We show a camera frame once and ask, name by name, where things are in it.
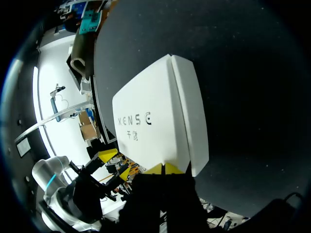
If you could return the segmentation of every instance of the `yellow object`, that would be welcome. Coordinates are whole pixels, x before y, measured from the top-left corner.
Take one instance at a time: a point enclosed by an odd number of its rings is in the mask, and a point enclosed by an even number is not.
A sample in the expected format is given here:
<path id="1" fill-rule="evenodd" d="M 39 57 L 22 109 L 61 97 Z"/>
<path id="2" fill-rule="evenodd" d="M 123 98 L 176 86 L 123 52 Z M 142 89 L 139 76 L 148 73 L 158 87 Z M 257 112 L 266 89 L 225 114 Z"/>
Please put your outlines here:
<path id="1" fill-rule="evenodd" d="M 136 173 L 139 173 L 139 168 L 138 167 L 135 167 L 135 168 L 131 169 L 129 175 L 132 176 L 132 175 L 134 175 Z"/>
<path id="2" fill-rule="evenodd" d="M 178 168 L 176 168 L 172 164 L 167 163 L 165 164 L 165 175 L 169 175 L 169 174 L 183 174 L 183 172 L 178 170 Z"/>
<path id="3" fill-rule="evenodd" d="M 158 164 L 154 166 L 153 168 L 149 169 L 148 171 L 145 171 L 144 174 L 157 174 L 161 175 L 162 171 L 162 164 Z"/>
<path id="4" fill-rule="evenodd" d="M 123 173 L 120 174 L 120 178 L 124 181 L 127 181 L 128 173 L 130 172 L 131 167 L 129 166 Z"/>
<path id="5" fill-rule="evenodd" d="M 107 163 L 113 156 L 118 153 L 117 149 L 104 150 L 98 152 L 98 157 L 104 162 Z"/>
<path id="6" fill-rule="evenodd" d="M 108 179 L 109 177 L 112 177 L 112 176 L 113 176 L 113 174 L 112 174 L 112 175 L 109 175 L 109 176 L 107 176 L 107 177 L 105 177 L 105 178 L 103 178 L 103 179 L 101 179 L 101 180 L 98 181 L 98 182 L 102 182 L 103 180 Z"/>

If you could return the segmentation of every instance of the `white wall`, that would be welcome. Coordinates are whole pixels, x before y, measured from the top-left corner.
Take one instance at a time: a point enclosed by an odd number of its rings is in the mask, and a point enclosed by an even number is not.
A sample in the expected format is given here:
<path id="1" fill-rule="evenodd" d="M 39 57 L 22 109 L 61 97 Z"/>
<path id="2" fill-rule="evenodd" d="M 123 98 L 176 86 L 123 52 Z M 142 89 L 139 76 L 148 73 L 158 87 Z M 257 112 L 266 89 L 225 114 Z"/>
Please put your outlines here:
<path id="1" fill-rule="evenodd" d="M 61 96 L 56 96 L 55 103 L 58 111 L 87 101 L 86 95 L 81 95 L 77 89 L 66 64 L 69 47 L 73 44 L 73 40 L 74 36 L 68 36 L 53 41 L 40 49 L 38 95 L 42 119 L 54 114 L 50 93 L 55 89 L 57 83 L 59 86 L 66 87 L 65 90 L 58 93 L 62 95 L 63 100 Z M 86 150 L 87 144 L 80 132 L 78 117 L 69 118 L 63 122 L 57 122 L 56 119 L 48 122 L 46 134 L 55 155 L 65 155 L 77 166 L 85 165 L 90 160 Z M 76 177 L 73 170 L 69 170 L 68 173 L 72 178 Z M 108 175 L 106 168 L 102 167 L 93 174 L 93 177 L 100 180 Z"/>

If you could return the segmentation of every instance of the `dark gray surface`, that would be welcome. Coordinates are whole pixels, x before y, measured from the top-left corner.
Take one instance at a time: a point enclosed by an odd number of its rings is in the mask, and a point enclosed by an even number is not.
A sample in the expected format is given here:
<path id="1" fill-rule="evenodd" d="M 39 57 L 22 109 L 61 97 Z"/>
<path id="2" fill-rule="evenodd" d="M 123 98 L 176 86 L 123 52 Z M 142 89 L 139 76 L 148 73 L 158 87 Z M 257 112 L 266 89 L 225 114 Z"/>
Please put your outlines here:
<path id="1" fill-rule="evenodd" d="M 98 103 L 115 133 L 112 98 L 166 54 L 194 63 L 210 161 L 198 195 L 251 216 L 303 193 L 311 172 L 309 70 L 290 31 L 249 0 L 120 1 L 95 48 Z"/>
<path id="2" fill-rule="evenodd" d="M 55 28 L 56 27 L 51 28 L 44 33 L 42 40 L 41 40 L 41 43 L 40 43 L 40 47 L 47 45 L 48 43 L 53 42 L 55 40 L 64 38 L 66 36 L 75 35 L 75 33 L 71 33 L 71 32 L 68 32 L 66 30 L 62 30 L 58 33 L 55 33 Z"/>

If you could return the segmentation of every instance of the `white panel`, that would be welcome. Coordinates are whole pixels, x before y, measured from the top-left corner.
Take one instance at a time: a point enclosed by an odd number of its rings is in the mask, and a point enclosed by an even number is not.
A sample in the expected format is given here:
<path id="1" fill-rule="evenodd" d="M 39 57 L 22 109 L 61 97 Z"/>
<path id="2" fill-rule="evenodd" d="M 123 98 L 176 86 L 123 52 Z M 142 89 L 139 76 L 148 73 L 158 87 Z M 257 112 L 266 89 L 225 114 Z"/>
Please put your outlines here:
<path id="1" fill-rule="evenodd" d="M 191 172 L 196 176 L 208 162 L 207 127 L 203 101 L 193 63 L 172 56 L 189 144 Z"/>
<path id="2" fill-rule="evenodd" d="M 147 169 L 171 163 L 186 171 L 189 149 L 169 55 L 128 82 L 112 103 L 120 152 Z"/>

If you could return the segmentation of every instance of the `metal pole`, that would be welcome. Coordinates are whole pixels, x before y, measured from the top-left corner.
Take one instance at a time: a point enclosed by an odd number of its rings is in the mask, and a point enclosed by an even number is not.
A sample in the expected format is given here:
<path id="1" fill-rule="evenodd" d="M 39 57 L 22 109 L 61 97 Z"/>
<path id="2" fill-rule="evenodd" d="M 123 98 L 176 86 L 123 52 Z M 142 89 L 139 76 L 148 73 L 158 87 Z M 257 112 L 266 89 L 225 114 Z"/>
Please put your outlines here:
<path id="1" fill-rule="evenodd" d="M 24 139 L 24 137 L 31 133 L 32 131 L 36 130 L 39 126 L 42 126 L 42 125 L 45 125 L 46 123 L 48 123 L 49 121 L 51 120 L 54 120 L 56 117 L 64 114 L 64 113 L 67 113 L 67 112 L 70 112 L 72 110 L 75 110 L 76 108 L 80 108 L 80 107 L 83 107 L 85 105 L 88 105 L 88 104 L 93 104 L 93 100 L 89 100 L 89 101 L 86 101 L 86 102 L 83 102 L 83 103 L 79 103 L 79 104 L 76 104 L 72 107 L 69 107 L 69 108 L 66 108 L 58 113 L 55 113 L 54 115 L 52 116 L 49 116 L 48 118 L 34 124 L 33 126 L 29 127 L 28 129 L 26 129 L 20 136 L 18 136 L 16 139 L 15 139 L 15 144 L 18 144 L 22 139 Z"/>

